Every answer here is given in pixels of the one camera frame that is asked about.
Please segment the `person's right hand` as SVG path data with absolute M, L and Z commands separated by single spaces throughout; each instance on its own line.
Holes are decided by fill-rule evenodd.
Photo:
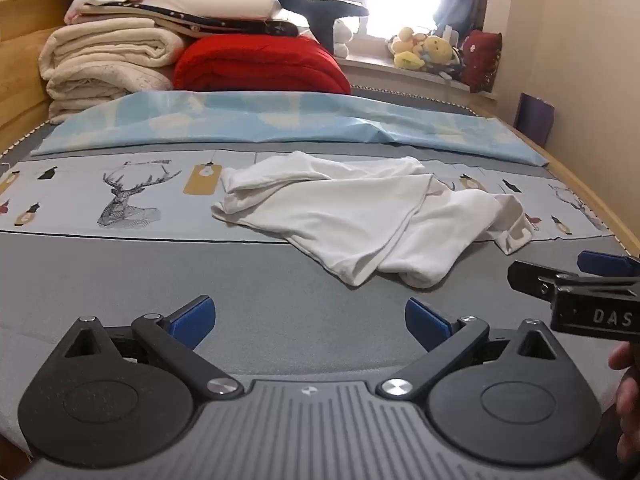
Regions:
M 623 342 L 608 359 L 612 370 L 624 370 L 616 390 L 615 408 L 622 435 L 617 443 L 617 457 L 626 463 L 639 454 L 639 346 Z

